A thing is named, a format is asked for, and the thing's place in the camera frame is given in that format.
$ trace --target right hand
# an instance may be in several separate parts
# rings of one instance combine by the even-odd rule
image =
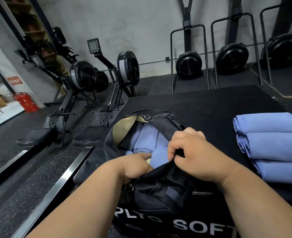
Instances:
[[[168,145],[168,160],[171,161],[176,149],[182,148],[185,157],[175,156],[175,164],[188,174],[204,181],[223,183],[241,165],[212,144],[207,142],[201,131],[193,128],[177,131]]]

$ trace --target folded blue towel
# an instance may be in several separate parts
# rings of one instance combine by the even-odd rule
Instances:
[[[167,147],[157,147],[152,155],[149,165],[154,169],[168,162]]]
[[[135,122],[133,126],[128,131],[127,135],[124,137],[124,139],[118,144],[119,149],[123,150],[130,150],[132,151],[134,148],[134,145],[138,139],[138,136],[140,134],[140,131],[143,127],[143,123],[141,122]]]
[[[133,148],[133,153],[151,153],[157,145],[159,131],[150,123],[145,123]]]
[[[292,184],[292,163],[269,160],[252,162],[265,182]]]
[[[159,132],[156,148],[168,147],[169,141],[164,137],[162,133]]]
[[[292,162],[292,133],[247,133],[236,138],[251,159]]]
[[[121,156],[132,155],[132,154],[133,154],[133,152],[132,152],[132,151],[129,151],[129,150],[122,150],[122,149],[119,149],[118,151],[120,152],[120,155],[121,155]]]
[[[233,119],[235,132],[247,133],[292,133],[292,114],[262,113],[237,115]]]

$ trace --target hand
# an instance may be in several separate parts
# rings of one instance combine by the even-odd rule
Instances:
[[[185,158],[176,155],[175,164],[200,180],[222,183],[240,166],[207,142],[202,132],[196,132],[193,128],[175,132],[168,145],[169,161],[173,159],[176,149],[180,148],[183,149]]]
[[[146,162],[151,158],[151,154],[138,153],[118,157],[109,161],[116,169],[119,170],[123,178],[123,185],[128,184],[131,179],[136,179],[150,171],[153,168]]]

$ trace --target left hand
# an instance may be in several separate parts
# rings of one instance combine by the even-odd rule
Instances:
[[[123,185],[128,184],[131,179],[136,179],[150,171],[153,168],[146,162],[151,158],[151,154],[138,153],[118,157],[109,161],[115,168],[118,168],[123,178]]]

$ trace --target rowing machine seat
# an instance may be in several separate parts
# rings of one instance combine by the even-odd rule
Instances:
[[[54,128],[42,128],[35,129],[29,132],[29,134],[19,140],[17,144],[20,146],[35,146],[39,145],[41,142],[45,141],[48,137],[52,137]]]
[[[107,126],[87,127],[73,139],[73,144],[77,146],[95,147],[107,128]]]

